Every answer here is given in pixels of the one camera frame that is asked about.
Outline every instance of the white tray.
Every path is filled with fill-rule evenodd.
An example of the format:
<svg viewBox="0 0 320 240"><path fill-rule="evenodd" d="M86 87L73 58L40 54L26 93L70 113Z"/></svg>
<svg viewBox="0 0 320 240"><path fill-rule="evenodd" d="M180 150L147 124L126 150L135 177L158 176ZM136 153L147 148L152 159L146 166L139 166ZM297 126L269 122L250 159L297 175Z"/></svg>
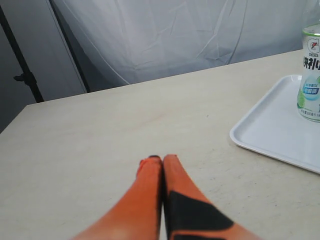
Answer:
<svg viewBox="0 0 320 240"><path fill-rule="evenodd" d="M320 174L320 123L298 113L301 75L280 79L232 128L239 146Z"/></svg>

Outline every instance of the plastic bottle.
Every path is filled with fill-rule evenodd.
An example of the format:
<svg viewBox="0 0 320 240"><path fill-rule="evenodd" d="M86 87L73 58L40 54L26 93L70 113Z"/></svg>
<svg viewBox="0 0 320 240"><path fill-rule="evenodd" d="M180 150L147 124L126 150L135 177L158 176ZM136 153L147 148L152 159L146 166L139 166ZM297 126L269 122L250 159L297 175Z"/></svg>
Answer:
<svg viewBox="0 0 320 240"><path fill-rule="evenodd" d="M303 13L303 75L297 96L299 113L320 122L320 0L308 0Z"/></svg>

